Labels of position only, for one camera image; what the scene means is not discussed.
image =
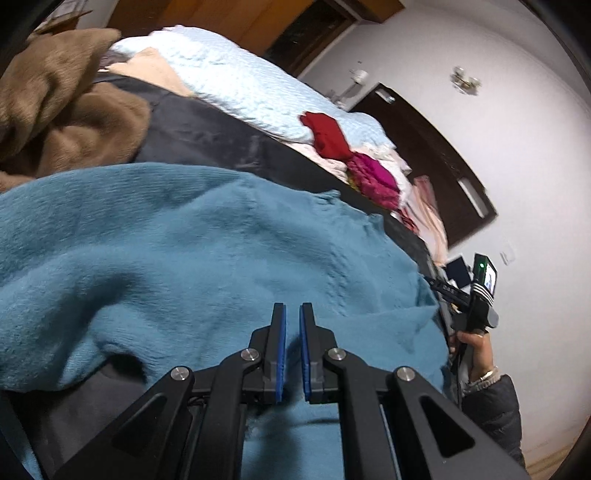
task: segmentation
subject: dark jacket sleeve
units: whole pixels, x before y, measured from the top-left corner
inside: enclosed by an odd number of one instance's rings
[[[517,393],[509,375],[462,400],[463,412],[503,450],[525,468],[521,453],[521,415]]]

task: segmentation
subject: bracelet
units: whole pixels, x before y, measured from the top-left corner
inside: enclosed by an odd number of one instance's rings
[[[468,383],[468,385],[464,389],[463,396],[469,395],[474,392],[478,392],[480,390],[484,390],[485,388],[488,388],[492,384],[498,382],[500,379],[501,371],[498,367],[495,367],[491,371],[487,372],[485,375],[480,377],[478,380]]]

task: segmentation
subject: metal screw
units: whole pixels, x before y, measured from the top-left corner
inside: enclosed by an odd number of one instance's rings
[[[189,369],[187,367],[174,367],[170,372],[170,376],[173,380],[186,380],[189,377]]]
[[[414,370],[410,367],[400,367],[398,370],[396,370],[396,376],[400,380],[410,382],[411,380],[414,380],[415,373]]]
[[[332,360],[337,360],[337,361],[341,361],[343,358],[345,358],[347,356],[347,352],[345,352],[342,348],[331,348],[328,351],[329,357],[332,358]]]
[[[240,356],[247,362],[254,362],[254,360],[259,358],[259,352],[254,348],[245,348],[242,352],[240,352]]]

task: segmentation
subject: red cloth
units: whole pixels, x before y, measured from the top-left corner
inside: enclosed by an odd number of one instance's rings
[[[314,148],[324,158],[346,161],[353,156],[339,124],[325,113],[306,112],[301,122],[314,134]]]

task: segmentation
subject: blue fleece blanket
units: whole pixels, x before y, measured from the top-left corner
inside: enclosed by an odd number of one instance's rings
[[[136,356],[152,384],[175,365],[219,363],[287,304],[376,367],[443,383],[447,348],[416,265],[337,194],[246,173],[138,164],[58,174],[0,196],[0,388],[55,390],[107,357]],[[335,406],[292,400],[251,423],[243,478],[342,479]],[[34,458],[0,402],[2,431]]]

